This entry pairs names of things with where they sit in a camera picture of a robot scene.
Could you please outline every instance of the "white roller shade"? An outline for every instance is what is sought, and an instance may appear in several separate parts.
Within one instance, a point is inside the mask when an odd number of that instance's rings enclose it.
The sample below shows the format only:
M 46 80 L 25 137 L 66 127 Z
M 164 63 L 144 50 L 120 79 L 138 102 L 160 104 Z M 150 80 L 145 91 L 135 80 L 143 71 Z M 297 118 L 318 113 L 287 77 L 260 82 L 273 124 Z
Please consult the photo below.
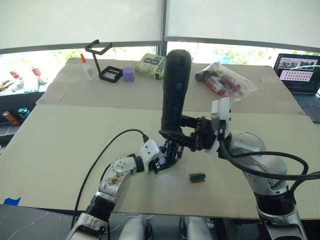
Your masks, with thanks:
M 320 48 L 320 0 L 168 0 L 166 39 Z
M 2 0 L 0 49 L 161 40 L 162 0 Z

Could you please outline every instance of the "white glue bottle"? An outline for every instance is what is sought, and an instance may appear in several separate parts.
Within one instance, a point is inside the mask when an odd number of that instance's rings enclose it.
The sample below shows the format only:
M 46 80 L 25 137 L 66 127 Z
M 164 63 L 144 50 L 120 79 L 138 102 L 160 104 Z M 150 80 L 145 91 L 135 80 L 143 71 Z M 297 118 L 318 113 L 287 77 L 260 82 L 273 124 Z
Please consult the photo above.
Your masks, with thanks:
M 81 53 L 81 61 L 82 61 L 82 67 L 84 70 L 84 74 L 88 80 L 94 79 L 94 73 L 92 72 L 91 66 L 87 63 L 87 60 L 85 59 L 84 55 Z

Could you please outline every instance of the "laptop screen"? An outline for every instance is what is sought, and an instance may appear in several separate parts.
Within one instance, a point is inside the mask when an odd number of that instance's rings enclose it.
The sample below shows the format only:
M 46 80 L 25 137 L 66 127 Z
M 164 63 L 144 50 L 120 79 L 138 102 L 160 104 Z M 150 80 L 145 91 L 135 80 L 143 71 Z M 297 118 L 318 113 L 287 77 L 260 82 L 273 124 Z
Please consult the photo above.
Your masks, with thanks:
M 280 53 L 273 69 L 290 92 L 316 94 L 320 67 L 312 65 L 320 65 L 320 56 Z

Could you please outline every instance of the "blue tape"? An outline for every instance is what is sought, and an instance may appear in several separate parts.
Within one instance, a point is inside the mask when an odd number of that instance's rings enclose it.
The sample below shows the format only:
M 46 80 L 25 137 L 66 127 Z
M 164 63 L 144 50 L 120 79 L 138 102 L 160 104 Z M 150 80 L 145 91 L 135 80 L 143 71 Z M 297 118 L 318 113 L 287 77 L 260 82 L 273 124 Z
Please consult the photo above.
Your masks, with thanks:
M 9 197 L 4 200 L 3 204 L 17 206 L 20 202 L 20 199 L 21 197 L 19 197 L 18 199 L 12 199 Z

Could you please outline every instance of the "laptop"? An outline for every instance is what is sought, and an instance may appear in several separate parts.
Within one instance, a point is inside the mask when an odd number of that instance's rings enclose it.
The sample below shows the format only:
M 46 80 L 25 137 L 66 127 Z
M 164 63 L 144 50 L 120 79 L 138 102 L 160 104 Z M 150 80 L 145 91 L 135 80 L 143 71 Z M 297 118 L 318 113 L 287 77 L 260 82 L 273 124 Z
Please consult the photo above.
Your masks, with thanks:
M 280 53 L 274 71 L 314 123 L 320 123 L 320 56 Z

